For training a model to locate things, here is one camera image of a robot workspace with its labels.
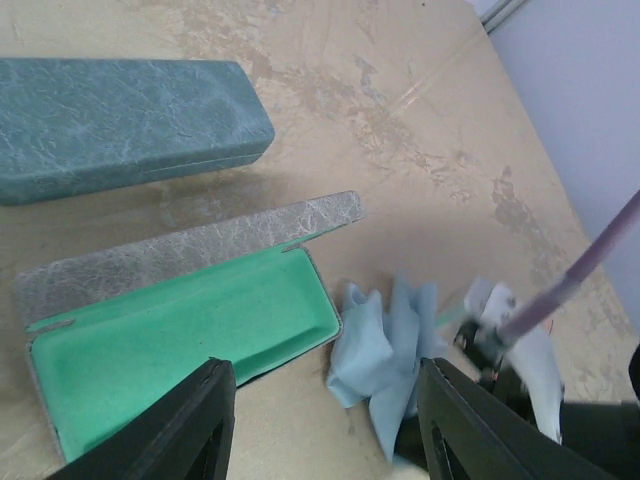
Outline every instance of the rectangular block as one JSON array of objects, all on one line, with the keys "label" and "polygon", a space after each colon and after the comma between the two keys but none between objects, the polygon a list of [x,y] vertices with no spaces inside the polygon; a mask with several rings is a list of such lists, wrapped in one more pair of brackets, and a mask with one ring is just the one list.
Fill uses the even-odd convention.
[{"label": "rectangular block", "polygon": [[0,60],[0,204],[248,165],[275,132],[226,61]]}]

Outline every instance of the blue cloth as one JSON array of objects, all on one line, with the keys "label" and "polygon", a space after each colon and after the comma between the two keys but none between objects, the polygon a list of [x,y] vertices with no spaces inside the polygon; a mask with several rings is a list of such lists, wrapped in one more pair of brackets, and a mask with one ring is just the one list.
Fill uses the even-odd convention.
[{"label": "blue cloth", "polygon": [[345,287],[342,335],[331,354],[327,386],[344,408],[369,399],[369,415],[389,462],[404,418],[417,413],[420,358],[442,357],[447,344],[436,329],[437,288],[413,288],[396,275],[389,312],[380,292]]}]

